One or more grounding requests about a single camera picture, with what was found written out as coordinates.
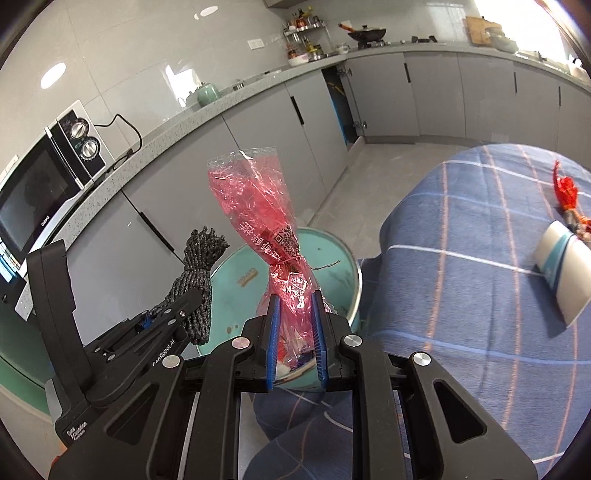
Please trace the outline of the white sponge block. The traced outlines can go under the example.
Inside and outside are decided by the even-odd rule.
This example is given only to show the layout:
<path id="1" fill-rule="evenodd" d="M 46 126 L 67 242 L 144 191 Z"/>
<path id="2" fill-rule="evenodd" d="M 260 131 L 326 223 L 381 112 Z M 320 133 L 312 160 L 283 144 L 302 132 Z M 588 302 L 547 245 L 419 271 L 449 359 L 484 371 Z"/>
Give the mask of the white sponge block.
<path id="1" fill-rule="evenodd" d="M 291 368 L 281 361 L 276 361 L 276 377 L 283 377 L 290 373 Z"/>

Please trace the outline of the black knitted cloth bundle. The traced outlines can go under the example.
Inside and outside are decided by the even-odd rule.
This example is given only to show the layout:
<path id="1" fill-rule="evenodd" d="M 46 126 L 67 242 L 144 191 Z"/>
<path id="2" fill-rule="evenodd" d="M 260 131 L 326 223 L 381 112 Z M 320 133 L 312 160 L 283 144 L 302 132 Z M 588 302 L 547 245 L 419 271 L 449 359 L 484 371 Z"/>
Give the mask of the black knitted cloth bundle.
<path id="1" fill-rule="evenodd" d="M 182 273 L 173 281 L 164 299 L 149 311 L 150 315 L 155 317 L 182 295 L 197 289 L 201 294 L 201 303 L 181 321 L 193 345 L 204 345 L 209 340 L 212 304 L 211 269 L 228 248 L 229 244 L 224 235 L 217 235 L 214 228 L 204 226 L 201 229 L 194 229 L 185 243 Z"/>

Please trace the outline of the red plastic bag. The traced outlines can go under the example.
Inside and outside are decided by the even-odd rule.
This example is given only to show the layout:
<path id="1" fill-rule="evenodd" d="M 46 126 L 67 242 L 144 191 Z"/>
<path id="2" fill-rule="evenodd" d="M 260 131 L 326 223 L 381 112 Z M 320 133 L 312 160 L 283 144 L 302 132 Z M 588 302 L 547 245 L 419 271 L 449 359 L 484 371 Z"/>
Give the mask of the red plastic bag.
<path id="1" fill-rule="evenodd" d="M 320 289 L 301 253 L 297 220 L 276 148 L 238 150 L 209 161 L 208 184 L 230 224 L 269 266 L 266 293 L 280 297 L 280 342 L 277 361 L 297 368 L 315 357 L 311 326 L 311 294 Z"/>

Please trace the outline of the white blue paper cup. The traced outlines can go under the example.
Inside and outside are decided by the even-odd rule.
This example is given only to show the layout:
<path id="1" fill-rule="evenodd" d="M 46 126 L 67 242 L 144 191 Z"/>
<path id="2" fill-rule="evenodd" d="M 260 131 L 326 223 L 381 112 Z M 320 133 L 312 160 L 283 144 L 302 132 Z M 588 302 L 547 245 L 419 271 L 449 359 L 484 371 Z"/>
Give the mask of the white blue paper cup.
<path id="1" fill-rule="evenodd" d="M 570 327 L 590 303 L 590 248 L 555 220 L 543 233 L 534 259 L 555 296 L 565 325 Z"/>

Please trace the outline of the teal trash bin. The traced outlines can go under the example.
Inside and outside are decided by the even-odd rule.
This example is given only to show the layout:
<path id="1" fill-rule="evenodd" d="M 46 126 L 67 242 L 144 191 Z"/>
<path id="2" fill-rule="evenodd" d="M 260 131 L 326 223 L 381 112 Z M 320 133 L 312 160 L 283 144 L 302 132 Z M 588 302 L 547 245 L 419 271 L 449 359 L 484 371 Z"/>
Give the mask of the teal trash bin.
<path id="1" fill-rule="evenodd" d="M 297 237 L 325 299 L 348 319 L 352 331 L 358 331 L 363 276 L 352 251 L 334 234 L 315 228 L 301 227 Z M 256 317 L 268 276 L 269 266 L 246 245 L 215 268 L 211 276 L 211 334 L 206 344 L 195 348 L 199 357 L 238 336 L 245 321 Z"/>

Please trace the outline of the grey lower kitchen cabinets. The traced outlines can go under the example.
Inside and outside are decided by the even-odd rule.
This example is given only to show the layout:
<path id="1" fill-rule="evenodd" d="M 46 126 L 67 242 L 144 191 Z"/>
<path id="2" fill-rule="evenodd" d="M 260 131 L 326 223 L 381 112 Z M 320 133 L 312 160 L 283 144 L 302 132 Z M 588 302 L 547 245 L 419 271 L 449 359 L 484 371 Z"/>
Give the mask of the grey lower kitchen cabinets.
<path id="1" fill-rule="evenodd" d="M 386 236 L 403 269 L 499 269 L 528 254 L 555 203 L 560 163 L 590 196 L 590 92 L 544 69 L 446 49 L 363 52 L 342 65 L 370 143 L 466 143 L 404 199 Z M 322 67 L 250 86 L 196 112 L 110 175 L 57 236 L 69 251 L 84 343 L 159 300 L 189 232 L 242 245 L 209 190 L 206 163 L 235 149 L 276 148 L 298 222 L 320 210 L 348 165 Z"/>

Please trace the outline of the blue plaid tablecloth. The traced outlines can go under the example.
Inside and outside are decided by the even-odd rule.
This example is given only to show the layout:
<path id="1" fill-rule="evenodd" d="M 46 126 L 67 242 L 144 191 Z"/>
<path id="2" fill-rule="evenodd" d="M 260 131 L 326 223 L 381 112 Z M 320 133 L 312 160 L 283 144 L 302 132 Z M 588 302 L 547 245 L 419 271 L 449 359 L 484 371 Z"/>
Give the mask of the blue plaid tablecloth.
<path id="1" fill-rule="evenodd" d="M 363 338 L 437 360 L 543 479 L 590 475 L 590 315 L 567 325 L 534 252 L 560 216 L 560 167 L 590 206 L 590 174 L 516 144 L 444 161 L 398 203 L 362 261 Z"/>

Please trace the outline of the black white microwave oven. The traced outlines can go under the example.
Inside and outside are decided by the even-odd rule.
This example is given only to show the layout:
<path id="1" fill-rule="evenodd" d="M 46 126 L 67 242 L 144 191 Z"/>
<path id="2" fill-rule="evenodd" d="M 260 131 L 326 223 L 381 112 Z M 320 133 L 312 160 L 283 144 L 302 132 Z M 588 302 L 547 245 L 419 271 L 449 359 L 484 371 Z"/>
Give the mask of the black white microwave oven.
<path id="1" fill-rule="evenodd" d="M 80 101 L 1 173 L 1 255 L 14 274 L 115 163 Z"/>

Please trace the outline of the green ceramic teapot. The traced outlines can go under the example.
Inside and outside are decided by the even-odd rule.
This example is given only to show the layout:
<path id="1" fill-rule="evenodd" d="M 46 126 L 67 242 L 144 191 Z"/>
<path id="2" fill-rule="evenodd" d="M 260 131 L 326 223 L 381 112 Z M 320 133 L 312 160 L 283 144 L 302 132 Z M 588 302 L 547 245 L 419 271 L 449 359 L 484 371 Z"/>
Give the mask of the green ceramic teapot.
<path id="1" fill-rule="evenodd" d="M 204 83 L 197 88 L 197 103 L 205 107 L 221 97 L 218 89 L 212 83 Z"/>

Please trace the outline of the red tassel ornament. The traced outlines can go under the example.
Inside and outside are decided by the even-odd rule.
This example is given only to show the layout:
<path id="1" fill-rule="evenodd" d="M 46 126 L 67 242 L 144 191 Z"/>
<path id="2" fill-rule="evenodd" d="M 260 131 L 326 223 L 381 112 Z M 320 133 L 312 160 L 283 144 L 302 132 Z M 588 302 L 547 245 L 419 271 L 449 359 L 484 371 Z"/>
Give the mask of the red tassel ornament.
<path id="1" fill-rule="evenodd" d="M 590 246 L 590 218 L 580 209 L 579 189 L 569 176 L 561 174 L 561 163 L 556 160 L 552 172 L 553 189 L 567 228 Z"/>

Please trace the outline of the metal spice rack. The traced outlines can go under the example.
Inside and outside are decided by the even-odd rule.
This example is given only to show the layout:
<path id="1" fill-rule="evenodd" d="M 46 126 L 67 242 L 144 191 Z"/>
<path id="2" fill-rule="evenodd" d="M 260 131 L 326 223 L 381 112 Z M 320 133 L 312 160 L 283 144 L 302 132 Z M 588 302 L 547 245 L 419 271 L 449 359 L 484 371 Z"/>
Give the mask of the metal spice rack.
<path id="1" fill-rule="evenodd" d="M 290 67 L 328 58 L 334 51 L 329 29 L 311 5 L 291 13 L 283 38 Z"/>

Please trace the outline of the black wok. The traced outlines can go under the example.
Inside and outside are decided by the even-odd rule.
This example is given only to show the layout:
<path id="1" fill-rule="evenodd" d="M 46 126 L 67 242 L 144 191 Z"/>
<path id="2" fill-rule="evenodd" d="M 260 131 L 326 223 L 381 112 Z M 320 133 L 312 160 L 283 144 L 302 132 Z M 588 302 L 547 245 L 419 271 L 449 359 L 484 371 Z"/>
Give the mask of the black wok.
<path id="1" fill-rule="evenodd" d="M 349 37 L 355 40 L 360 47 L 366 47 L 370 43 L 382 41 L 387 33 L 387 30 L 384 28 L 374 28 L 368 25 L 363 25 L 361 29 L 355 29 L 344 23 L 339 23 L 339 28 L 345 30 Z"/>

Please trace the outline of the gas stove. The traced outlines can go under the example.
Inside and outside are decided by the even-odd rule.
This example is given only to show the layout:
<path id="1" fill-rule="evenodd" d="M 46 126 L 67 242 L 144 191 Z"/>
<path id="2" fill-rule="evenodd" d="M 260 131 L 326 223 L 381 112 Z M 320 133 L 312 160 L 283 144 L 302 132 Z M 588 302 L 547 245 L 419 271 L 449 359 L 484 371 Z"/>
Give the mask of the gas stove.
<path id="1" fill-rule="evenodd" d="M 438 42 L 438 39 L 435 35 L 430 35 L 428 37 L 412 36 L 411 43 L 412 44 L 422 44 L 422 43 L 439 43 L 439 42 Z"/>

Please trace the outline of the metal pot on counter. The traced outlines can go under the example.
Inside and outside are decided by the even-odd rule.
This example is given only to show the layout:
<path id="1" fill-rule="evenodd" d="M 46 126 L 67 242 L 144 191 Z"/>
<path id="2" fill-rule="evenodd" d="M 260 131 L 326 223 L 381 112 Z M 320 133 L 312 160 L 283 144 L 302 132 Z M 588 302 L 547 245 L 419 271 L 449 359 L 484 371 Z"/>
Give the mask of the metal pot on counter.
<path id="1" fill-rule="evenodd" d="M 519 50 L 517 43 L 507 37 L 501 27 L 488 27 L 485 33 L 488 35 L 490 45 L 496 50 L 509 54 L 515 54 Z"/>

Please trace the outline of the wooden cutting board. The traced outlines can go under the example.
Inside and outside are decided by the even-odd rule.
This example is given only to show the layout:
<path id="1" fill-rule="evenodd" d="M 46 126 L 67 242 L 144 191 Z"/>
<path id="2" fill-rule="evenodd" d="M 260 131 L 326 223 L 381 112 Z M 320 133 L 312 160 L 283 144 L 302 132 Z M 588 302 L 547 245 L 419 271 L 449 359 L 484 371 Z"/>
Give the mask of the wooden cutting board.
<path id="1" fill-rule="evenodd" d="M 470 42 L 475 46 L 491 46 L 490 32 L 502 31 L 500 24 L 488 21 L 484 17 L 466 16 L 464 25 Z"/>

